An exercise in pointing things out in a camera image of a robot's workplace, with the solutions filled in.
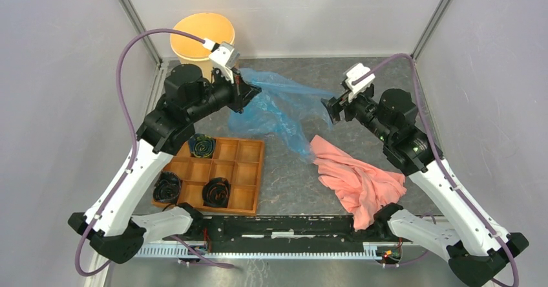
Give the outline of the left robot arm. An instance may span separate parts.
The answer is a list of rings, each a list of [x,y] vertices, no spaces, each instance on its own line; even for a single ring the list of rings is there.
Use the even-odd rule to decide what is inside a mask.
[[[200,67],[175,67],[163,83],[163,94],[137,129],[131,129],[128,157],[103,194],[84,212],[71,214],[69,226],[109,261],[122,264],[150,242],[173,235],[197,239],[203,223],[188,206],[150,215],[135,215],[140,199],[163,168],[195,134],[195,123],[227,107],[241,113],[260,93],[236,68],[214,68],[208,77]]]

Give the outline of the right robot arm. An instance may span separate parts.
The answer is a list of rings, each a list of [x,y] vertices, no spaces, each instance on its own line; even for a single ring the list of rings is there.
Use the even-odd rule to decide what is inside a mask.
[[[333,123],[358,121],[383,143],[387,160],[435,203],[451,228],[443,228],[389,203],[374,216],[377,238],[410,240],[448,263],[453,274],[467,286],[495,281],[529,241],[519,232],[500,226],[473,199],[451,170],[435,142],[416,126],[419,112],[410,93],[388,89],[373,99],[369,87],[357,96],[345,92],[322,100]]]

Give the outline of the blue plastic trash bag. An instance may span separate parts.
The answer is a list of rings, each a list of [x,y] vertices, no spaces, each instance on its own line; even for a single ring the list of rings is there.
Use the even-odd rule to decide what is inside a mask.
[[[302,85],[275,72],[244,68],[240,73],[247,84],[260,88],[261,92],[244,107],[243,113],[229,115],[228,129],[246,136],[275,135],[290,151],[298,154],[301,161],[312,163],[315,155],[301,121],[319,118],[331,129],[333,123],[322,100],[329,100],[334,94]]]

